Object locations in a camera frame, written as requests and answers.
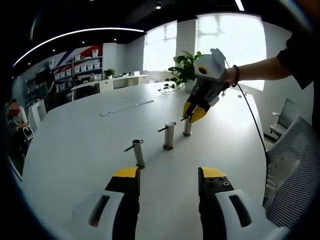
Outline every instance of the wrist bracelet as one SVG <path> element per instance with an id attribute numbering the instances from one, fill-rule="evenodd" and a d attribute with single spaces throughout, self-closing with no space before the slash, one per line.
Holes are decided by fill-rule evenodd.
<path id="1" fill-rule="evenodd" d="M 234 76 L 234 80 L 233 80 L 233 84 L 232 84 L 232 87 L 234 88 L 239 82 L 240 71 L 239 71 L 239 68 L 237 67 L 237 65 L 233 65 L 232 67 L 235 68 L 235 76 Z"/>

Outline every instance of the metal peg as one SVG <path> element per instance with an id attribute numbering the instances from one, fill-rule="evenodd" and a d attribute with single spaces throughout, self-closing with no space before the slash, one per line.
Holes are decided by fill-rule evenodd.
<path id="1" fill-rule="evenodd" d="M 175 131 L 176 123 L 174 121 L 169 121 L 165 123 L 165 126 L 160 128 L 158 132 L 164 132 L 164 150 L 172 150 L 174 148 L 174 131 Z"/>
<path id="2" fill-rule="evenodd" d="M 191 135 L 192 124 L 190 123 L 190 118 L 191 118 L 191 116 L 185 116 L 181 119 L 181 121 L 184 121 L 183 135 L 186 137 L 189 137 Z"/>
<path id="3" fill-rule="evenodd" d="M 129 150 L 133 149 L 134 155 L 135 155 L 135 160 L 136 160 L 136 165 L 140 169 L 144 169 L 146 166 L 146 163 L 144 161 L 144 157 L 142 155 L 142 150 L 141 150 L 141 144 L 143 144 L 143 143 L 144 143 L 143 140 L 135 139 L 132 141 L 132 145 L 124 150 L 124 152 L 128 152 Z"/>

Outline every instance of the blue stripe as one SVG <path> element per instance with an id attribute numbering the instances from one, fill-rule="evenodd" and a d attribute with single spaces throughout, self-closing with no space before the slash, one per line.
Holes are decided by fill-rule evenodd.
<path id="1" fill-rule="evenodd" d="M 67 52 L 62 56 L 62 58 L 60 59 L 60 61 L 58 62 L 58 64 L 57 64 L 56 66 L 59 67 L 59 66 L 64 62 L 64 60 L 66 60 L 66 58 L 67 58 L 73 51 L 74 51 L 74 49 L 67 51 Z"/>

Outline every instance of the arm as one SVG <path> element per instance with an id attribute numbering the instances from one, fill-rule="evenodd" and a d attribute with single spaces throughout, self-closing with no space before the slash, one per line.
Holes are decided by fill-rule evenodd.
<path id="1" fill-rule="evenodd" d="M 19 131 L 22 128 L 28 126 L 28 119 L 27 119 L 27 115 L 26 115 L 25 110 L 23 108 L 21 108 L 20 111 L 21 111 L 21 116 L 22 116 L 23 123 L 20 124 L 19 126 L 16 126 L 15 131 Z"/>
<path id="2" fill-rule="evenodd" d="M 53 81 L 52 84 L 51 84 L 50 89 L 48 90 L 48 93 L 50 93 L 50 91 L 52 90 L 52 88 L 54 87 L 54 85 L 55 85 L 55 82 Z"/>
<path id="3" fill-rule="evenodd" d="M 276 56 L 252 64 L 240 66 L 239 73 L 239 81 L 280 80 L 291 75 Z M 233 83 L 235 75 L 235 68 L 232 67 L 227 69 L 226 82 Z"/>

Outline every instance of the hand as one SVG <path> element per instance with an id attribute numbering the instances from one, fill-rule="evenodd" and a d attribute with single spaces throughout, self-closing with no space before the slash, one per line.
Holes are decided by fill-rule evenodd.
<path id="1" fill-rule="evenodd" d="M 230 86 L 235 83 L 236 69 L 234 67 L 228 68 L 226 70 L 225 82 L 229 83 Z"/>

